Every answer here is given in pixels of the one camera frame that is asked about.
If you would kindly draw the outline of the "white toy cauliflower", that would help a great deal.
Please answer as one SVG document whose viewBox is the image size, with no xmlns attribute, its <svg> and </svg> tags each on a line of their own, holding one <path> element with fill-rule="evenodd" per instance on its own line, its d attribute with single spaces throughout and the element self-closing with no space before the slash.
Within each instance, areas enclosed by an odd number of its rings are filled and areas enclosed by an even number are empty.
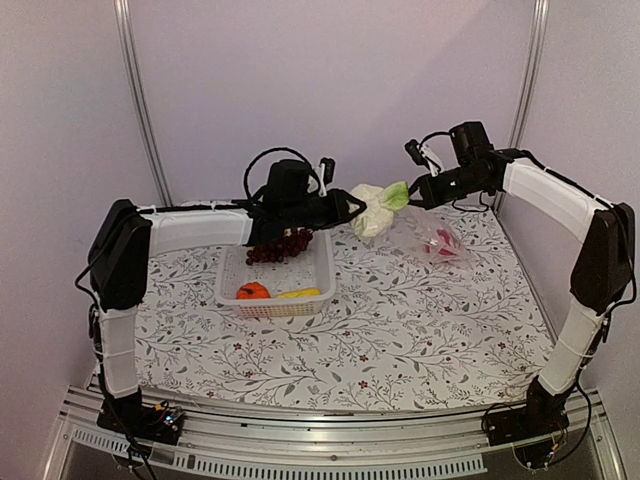
<svg viewBox="0 0 640 480">
<path fill-rule="evenodd" d="M 366 210 L 350 223 L 360 240 L 384 233 L 392 225 L 395 213 L 409 204 L 406 182 L 396 182 L 385 188 L 359 184 L 351 190 L 351 195 L 366 204 Z"/>
</svg>

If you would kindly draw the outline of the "clear zip top bag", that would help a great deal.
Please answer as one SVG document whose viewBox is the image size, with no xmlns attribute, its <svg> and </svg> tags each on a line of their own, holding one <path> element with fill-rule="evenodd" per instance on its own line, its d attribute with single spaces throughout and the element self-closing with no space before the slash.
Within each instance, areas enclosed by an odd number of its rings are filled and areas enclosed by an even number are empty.
<svg viewBox="0 0 640 480">
<path fill-rule="evenodd" d="M 435 213 L 417 207 L 402 211 L 392 237 L 401 249 L 433 265 L 470 260 L 454 229 Z"/>
</svg>

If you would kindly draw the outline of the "red toy pepper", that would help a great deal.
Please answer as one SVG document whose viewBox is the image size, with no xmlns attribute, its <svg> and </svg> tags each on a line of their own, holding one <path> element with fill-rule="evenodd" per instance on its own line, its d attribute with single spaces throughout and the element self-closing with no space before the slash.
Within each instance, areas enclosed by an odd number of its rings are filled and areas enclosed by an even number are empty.
<svg viewBox="0 0 640 480">
<path fill-rule="evenodd" d="M 463 246 L 455 234 L 445 227 L 429 230 L 422 250 L 433 263 L 459 260 L 464 253 Z"/>
</svg>

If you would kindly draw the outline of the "white perforated plastic basket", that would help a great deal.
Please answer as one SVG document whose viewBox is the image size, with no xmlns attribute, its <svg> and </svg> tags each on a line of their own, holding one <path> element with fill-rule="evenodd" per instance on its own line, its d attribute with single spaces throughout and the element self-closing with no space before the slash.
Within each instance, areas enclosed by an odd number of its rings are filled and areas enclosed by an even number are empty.
<svg viewBox="0 0 640 480">
<path fill-rule="evenodd" d="M 218 303 L 241 317 L 273 318 L 309 316 L 319 313 L 337 290 L 336 268 L 331 236 L 327 231 L 314 234 L 308 249 L 283 263 L 247 265 L 248 249 L 241 246 L 222 250 L 214 294 Z M 270 292 L 270 299 L 237 300 L 236 292 L 244 284 L 259 282 Z M 320 296 L 277 299 L 290 291 L 318 288 Z"/>
</svg>

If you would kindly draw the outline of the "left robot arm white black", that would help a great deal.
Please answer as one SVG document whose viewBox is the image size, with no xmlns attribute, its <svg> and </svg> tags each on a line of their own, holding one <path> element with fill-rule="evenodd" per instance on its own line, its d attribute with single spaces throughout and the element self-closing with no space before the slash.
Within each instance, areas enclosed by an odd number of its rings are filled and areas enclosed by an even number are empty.
<svg viewBox="0 0 640 480">
<path fill-rule="evenodd" d="M 128 199 L 112 204 L 79 274 L 91 299 L 89 335 L 106 394 L 115 398 L 111 419 L 128 434 L 148 426 L 146 408 L 131 395 L 139 390 L 135 368 L 135 320 L 147 291 L 152 258 L 209 246 L 253 247 L 292 228 L 331 229 L 366 209 L 349 192 L 329 188 L 332 162 L 313 168 L 303 159 L 271 165 L 265 185 L 240 199 L 191 206 L 140 207 Z"/>
</svg>

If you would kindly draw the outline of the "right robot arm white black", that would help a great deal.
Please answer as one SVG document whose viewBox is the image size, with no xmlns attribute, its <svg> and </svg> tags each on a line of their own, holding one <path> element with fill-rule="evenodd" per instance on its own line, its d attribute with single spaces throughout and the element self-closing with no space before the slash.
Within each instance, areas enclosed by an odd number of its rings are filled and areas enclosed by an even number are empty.
<svg viewBox="0 0 640 480">
<path fill-rule="evenodd" d="M 453 169 L 427 173 L 409 186 L 412 204 L 431 210 L 475 193 L 503 193 L 539 211 L 577 242 L 569 278 L 569 306 L 548 362 L 527 394 L 517 427 L 537 436 L 556 417 L 558 403 L 605 342 L 613 311 L 635 288 L 635 219 L 626 203 L 613 204 L 544 166 L 527 150 L 475 148 Z"/>
</svg>

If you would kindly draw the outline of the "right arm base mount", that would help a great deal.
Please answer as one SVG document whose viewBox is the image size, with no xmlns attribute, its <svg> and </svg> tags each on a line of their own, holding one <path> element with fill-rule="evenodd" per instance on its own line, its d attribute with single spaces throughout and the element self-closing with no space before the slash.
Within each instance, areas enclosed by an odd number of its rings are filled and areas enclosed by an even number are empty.
<svg viewBox="0 0 640 480">
<path fill-rule="evenodd" d="M 561 409 L 559 413 L 531 423 L 526 408 L 514 408 L 504 403 L 491 405 L 481 417 L 481 429 L 490 446 L 512 446 L 516 461 L 528 471 L 547 470 L 568 460 L 583 444 L 593 418 L 593 404 L 584 393 L 587 405 L 586 424 L 573 446 L 560 455 L 568 443 L 569 419 Z"/>
</svg>

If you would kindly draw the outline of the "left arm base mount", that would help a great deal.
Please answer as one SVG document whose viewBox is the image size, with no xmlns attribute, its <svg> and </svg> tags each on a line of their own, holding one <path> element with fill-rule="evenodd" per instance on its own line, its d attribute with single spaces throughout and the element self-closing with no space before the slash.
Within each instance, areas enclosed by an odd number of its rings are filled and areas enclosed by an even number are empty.
<svg viewBox="0 0 640 480">
<path fill-rule="evenodd" d="M 184 425 L 184 410 L 167 401 L 145 406 L 141 392 L 122 398 L 107 395 L 97 425 L 134 439 L 177 445 Z"/>
</svg>

